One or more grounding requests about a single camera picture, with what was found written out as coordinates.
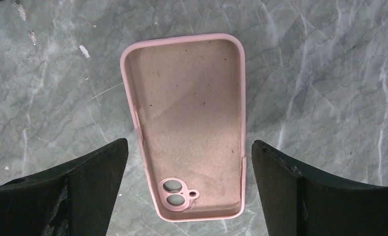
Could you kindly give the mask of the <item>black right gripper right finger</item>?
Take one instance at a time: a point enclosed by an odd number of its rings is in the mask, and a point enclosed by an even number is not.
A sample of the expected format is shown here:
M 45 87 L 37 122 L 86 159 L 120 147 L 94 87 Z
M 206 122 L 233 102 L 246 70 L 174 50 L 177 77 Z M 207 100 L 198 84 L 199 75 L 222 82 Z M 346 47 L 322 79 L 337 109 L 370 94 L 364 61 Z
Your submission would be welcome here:
M 388 236 L 388 186 L 342 178 L 257 140 L 251 159 L 271 236 Z

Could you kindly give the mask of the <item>pink phone case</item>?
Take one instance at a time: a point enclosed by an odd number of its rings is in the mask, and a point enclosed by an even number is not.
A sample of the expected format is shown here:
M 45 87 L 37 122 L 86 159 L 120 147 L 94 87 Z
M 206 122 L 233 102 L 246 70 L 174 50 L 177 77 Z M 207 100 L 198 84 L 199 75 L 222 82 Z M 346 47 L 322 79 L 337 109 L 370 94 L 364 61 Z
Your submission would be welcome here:
M 226 33 L 153 39 L 120 69 L 156 212 L 168 222 L 232 219 L 245 208 L 246 66 Z

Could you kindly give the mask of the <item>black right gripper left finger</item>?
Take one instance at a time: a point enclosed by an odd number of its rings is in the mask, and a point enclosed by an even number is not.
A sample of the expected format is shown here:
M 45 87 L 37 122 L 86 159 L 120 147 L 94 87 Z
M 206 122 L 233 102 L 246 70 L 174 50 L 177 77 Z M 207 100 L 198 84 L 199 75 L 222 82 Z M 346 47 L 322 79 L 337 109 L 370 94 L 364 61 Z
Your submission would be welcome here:
M 104 236 L 128 155 L 120 138 L 0 185 L 0 236 Z

